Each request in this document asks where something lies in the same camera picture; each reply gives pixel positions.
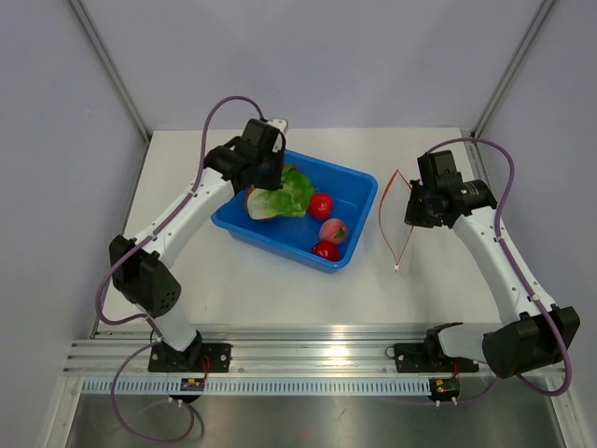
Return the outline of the clear zip bag orange zipper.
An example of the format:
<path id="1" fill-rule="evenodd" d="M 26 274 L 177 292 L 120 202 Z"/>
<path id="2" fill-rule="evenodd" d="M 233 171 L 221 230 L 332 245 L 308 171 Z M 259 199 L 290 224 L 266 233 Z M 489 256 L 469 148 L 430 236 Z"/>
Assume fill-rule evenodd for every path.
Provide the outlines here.
<path id="1" fill-rule="evenodd" d="M 414 228 L 405 223 L 411 184 L 399 169 L 395 169 L 382 191 L 378 208 L 379 230 L 387 247 L 397 276 L 410 273 Z"/>

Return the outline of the green toy lettuce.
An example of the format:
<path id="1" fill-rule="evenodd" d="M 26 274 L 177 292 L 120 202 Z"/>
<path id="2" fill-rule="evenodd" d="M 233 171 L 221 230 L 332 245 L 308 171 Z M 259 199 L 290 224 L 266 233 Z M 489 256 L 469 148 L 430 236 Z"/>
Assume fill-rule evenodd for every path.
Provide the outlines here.
<path id="1" fill-rule="evenodd" d="M 315 188 L 311 179 L 295 164 L 286 164 L 282 171 L 281 187 L 266 190 L 251 187 L 244 201 L 250 218 L 257 221 L 277 217 L 304 217 Z"/>

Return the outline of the red toy apple top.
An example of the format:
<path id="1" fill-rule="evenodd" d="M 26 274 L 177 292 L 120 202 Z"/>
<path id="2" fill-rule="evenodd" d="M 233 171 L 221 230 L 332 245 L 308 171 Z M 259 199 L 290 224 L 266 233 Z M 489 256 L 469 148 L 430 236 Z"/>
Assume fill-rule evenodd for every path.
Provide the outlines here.
<path id="1" fill-rule="evenodd" d="M 314 193 L 308 207 L 309 214 L 316 220 L 326 220 L 334 209 L 334 200 L 327 193 Z"/>

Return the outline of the pink toy peach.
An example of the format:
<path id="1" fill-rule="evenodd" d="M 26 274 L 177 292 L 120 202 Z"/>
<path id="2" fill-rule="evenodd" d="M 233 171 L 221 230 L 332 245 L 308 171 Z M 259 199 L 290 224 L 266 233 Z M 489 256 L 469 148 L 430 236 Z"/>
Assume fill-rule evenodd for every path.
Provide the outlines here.
<path id="1" fill-rule="evenodd" d="M 319 231 L 319 239 L 329 241 L 334 245 L 342 244 L 348 236 L 345 223 L 339 218 L 330 218 L 325 221 Z"/>

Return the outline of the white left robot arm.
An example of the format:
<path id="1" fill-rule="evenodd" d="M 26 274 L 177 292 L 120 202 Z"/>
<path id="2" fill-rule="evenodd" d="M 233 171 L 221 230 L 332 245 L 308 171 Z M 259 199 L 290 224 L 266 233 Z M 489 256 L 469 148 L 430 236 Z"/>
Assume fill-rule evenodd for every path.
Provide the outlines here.
<path id="1" fill-rule="evenodd" d="M 243 133 L 201 158 L 195 179 L 150 225 L 109 246 L 114 288 L 148 320 L 158 342 L 149 369 L 184 372 L 206 366 L 201 334 L 179 304 L 182 287 L 172 268 L 190 239 L 222 205 L 249 187 L 282 186 L 288 123 L 250 119 Z"/>

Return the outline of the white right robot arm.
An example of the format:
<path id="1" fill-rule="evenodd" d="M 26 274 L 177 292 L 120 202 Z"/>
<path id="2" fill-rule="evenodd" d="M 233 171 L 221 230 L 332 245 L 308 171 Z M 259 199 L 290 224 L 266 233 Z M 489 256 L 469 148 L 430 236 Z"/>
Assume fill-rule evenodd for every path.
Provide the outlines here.
<path id="1" fill-rule="evenodd" d="M 446 226 L 477 263 L 497 306 L 500 322 L 443 324 L 429 329 L 423 341 L 425 363 L 446 369 L 456 358 L 489 366 L 502 379 L 556 363 L 572 378 L 568 349 L 580 325 L 572 307 L 559 307 L 533 277 L 521 254 L 507 245 L 497 215 L 498 203 L 481 180 L 428 188 L 410 183 L 405 221 L 414 227 Z"/>

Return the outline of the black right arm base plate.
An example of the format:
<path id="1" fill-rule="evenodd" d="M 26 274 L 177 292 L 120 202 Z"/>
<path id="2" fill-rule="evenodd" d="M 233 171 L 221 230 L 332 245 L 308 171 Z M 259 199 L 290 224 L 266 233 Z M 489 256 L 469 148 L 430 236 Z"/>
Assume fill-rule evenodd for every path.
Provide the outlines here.
<path id="1" fill-rule="evenodd" d="M 472 360 L 453 357 L 431 357 L 422 343 L 395 343 L 384 349 L 398 373 L 476 373 L 479 365 Z"/>

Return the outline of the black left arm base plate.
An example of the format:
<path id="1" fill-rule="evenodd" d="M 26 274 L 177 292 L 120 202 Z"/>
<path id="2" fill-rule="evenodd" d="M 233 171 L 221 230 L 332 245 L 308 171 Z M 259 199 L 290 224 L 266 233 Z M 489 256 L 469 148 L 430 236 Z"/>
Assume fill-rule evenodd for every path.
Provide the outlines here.
<path id="1" fill-rule="evenodd" d="M 200 348 L 178 352 L 167 343 L 158 343 L 151 348 L 147 369 L 157 373 L 226 373 L 231 349 L 228 343 L 202 343 Z"/>

